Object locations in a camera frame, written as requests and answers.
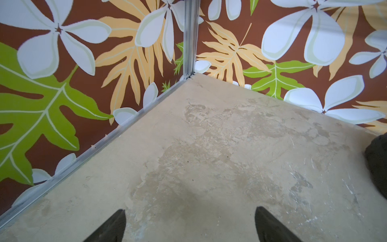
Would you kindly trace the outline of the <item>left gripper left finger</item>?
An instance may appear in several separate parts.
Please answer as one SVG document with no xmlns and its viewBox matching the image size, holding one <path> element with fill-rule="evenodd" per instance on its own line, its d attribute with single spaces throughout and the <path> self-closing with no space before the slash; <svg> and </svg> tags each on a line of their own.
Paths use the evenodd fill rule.
<svg viewBox="0 0 387 242">
<path fill-rule="evenodd" d="M 117 210 L 97 230 L 89 235 L 84 242 L 121 242 L 126 229 L 125 210 Z"/>
</svg>

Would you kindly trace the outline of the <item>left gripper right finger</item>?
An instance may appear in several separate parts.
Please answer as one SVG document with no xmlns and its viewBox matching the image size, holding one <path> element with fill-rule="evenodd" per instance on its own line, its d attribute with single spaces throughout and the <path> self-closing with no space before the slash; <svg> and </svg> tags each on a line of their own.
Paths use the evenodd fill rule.
<svg viewBox="0 0 387 242">
<path fill-rule="evenodd" d="M 255 226 L 260 242 L 302 242 L 263 206 L 256 208 Z"/>
</svg>

